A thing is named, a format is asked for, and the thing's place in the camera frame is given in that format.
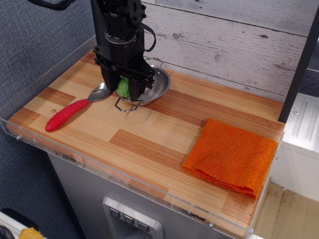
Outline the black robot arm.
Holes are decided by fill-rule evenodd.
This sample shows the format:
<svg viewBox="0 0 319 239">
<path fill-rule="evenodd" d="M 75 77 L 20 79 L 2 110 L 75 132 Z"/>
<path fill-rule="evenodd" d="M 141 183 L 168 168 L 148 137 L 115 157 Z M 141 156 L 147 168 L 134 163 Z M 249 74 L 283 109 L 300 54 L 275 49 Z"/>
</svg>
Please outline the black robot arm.
<svg viewBox="0 0 319 239">
<path fill-rule="evenodd" d="M 143 24 L 146 6 L 139 0 L 91 1 L 96 35 L 95 62 L 101 68 L 107 88 L 114 92 L 122 77 L 129 80 L 131 101 L 145 89 L 152 89 L 154 69 L 144 60 L 144 32 L 154 31 Z"/>
</svg>

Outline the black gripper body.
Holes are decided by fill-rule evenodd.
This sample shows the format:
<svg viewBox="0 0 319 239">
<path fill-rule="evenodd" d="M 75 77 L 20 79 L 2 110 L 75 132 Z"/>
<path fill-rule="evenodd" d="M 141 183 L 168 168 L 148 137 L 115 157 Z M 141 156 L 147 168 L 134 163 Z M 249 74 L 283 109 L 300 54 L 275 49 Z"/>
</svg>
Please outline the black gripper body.
<svg viewBox="0 0 319 239">
<path fill-rule="evenodd" d="M 136 37 L 132 41 L 114 44 L 107 40 L 106 46 L 96 44 L 93 51 L 96 53 L 96 64 L 115 64 L 121 76 L 141 77 L 148 81 L 147 88 L 151 89 L 154 84 L 155 71 L 144 60 L 145 38 Z"/>
</svg>

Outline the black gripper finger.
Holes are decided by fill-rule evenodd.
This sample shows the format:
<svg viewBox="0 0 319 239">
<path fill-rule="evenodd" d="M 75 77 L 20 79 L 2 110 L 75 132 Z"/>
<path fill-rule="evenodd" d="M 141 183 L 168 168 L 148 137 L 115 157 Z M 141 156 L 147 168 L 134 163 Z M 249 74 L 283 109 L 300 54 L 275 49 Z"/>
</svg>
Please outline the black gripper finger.
<svg viewBox="0 0 319 239">
<path fill-rule="evenodd" d="M 145 92 L 147 84 L 146 78 L 131 77 L 129 79 L 129 94 L 132 102 L 137 101 L 139 96 Z"/>
<path fill-rule="evenodd" d="M 115 64 L 106 65 L 101 63 L 100 67 L 107 88 L 110 90 L 110 92 L 114 92 L 117 89 L 118 83 L 121 79 L 121 75 L 117 71 L 117 66 Z"/>
</svg>

